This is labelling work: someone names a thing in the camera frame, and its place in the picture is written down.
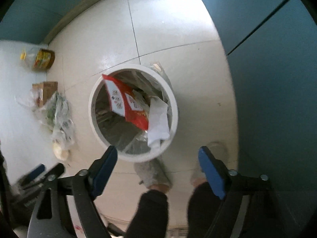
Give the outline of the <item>red white sugar bag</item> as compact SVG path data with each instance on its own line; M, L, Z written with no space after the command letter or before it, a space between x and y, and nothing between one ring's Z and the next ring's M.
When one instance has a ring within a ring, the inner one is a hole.
M133 89L113 76L103 74L102 78L111 111L124 117L127 122L137 128L147 131L149 123L146 111L136 100Z

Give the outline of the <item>white round trash bin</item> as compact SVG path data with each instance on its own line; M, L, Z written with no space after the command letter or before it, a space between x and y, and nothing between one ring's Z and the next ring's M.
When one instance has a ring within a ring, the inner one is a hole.
M118 157L145 162L161 156L177 131L178 106L171 82L156 62L121 64L102 72L89 98L91 128Z

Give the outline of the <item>blue kitchen cabinet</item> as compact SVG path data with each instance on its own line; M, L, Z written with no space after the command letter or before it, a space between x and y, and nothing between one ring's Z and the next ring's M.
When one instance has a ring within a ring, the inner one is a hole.
M21 61L33 47L55 52L48 71ZM198 149L219 141L227 167L269 177L286 230L300 230L316 209L316 23L301 0L14 0L1 20L9 180L57 162L48 129L15 100L33 83L56 81L68 99L73 175L106 151L89 120L102 72L154 62L178 106L176 134L160 157L173 184L169 225L186 225Z

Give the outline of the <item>white round bun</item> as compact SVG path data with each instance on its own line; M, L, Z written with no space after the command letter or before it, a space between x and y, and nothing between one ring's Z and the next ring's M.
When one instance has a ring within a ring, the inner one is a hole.
M66 161L69 157L69 151L62 149L58 142L53 142L53 152L55 157L60 161Z

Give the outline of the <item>right black trouser leg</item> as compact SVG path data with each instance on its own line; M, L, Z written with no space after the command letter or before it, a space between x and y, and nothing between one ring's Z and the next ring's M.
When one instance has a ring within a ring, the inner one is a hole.
M187 206L187 237L204 237L209 230L222 201L209 183L197 186Z

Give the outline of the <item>black trouser leg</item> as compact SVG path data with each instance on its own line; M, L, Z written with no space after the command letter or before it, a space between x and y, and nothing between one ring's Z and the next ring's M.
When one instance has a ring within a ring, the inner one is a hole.
M168 198L163 192L149 190L143 193L124 237L165 237L168 225L168 209Z
M187 237L204 237L209 230L222 201L209 183L197 186L187 206Z

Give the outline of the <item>plastic bag with vegetables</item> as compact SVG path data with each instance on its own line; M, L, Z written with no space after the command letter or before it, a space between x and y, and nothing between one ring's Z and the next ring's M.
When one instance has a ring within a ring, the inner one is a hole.
M16 102L30 109L37 121L51 131L51 140L58 143L63 150L70 150L75 144L75 125L66 97L54 92L42 107L36 105L36 100L43 92L30 90L28 94L16 97Z

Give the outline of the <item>left grey slipper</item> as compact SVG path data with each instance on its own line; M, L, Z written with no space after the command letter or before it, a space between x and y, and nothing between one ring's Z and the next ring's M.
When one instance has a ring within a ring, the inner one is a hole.
M134 170L148 190L155 190L166 194L171 189L171 182L165 174L158 159L135 163Z

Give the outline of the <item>left black trouser leg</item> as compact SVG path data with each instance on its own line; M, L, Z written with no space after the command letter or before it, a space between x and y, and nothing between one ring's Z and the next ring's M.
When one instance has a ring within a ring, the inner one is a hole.
M163 192L149 190L143 193L124 237L165 237L168 225L168 209L168 198Z

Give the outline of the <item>brown cardboard box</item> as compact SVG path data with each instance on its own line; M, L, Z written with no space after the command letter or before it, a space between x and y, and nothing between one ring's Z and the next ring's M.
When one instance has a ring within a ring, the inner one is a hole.
M49 101L52 95L57 91L58 82L41 82L32 84L32 89L38 95L35 100L38 107L43 107L47 101Z

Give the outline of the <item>yellow cooking oil bottle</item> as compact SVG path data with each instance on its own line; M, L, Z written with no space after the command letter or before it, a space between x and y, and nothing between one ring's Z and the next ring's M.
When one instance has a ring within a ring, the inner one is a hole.
M55 61L55 52L33 47L28 51L24 49L21 52L20 59L25 66L33 71L48 71Z

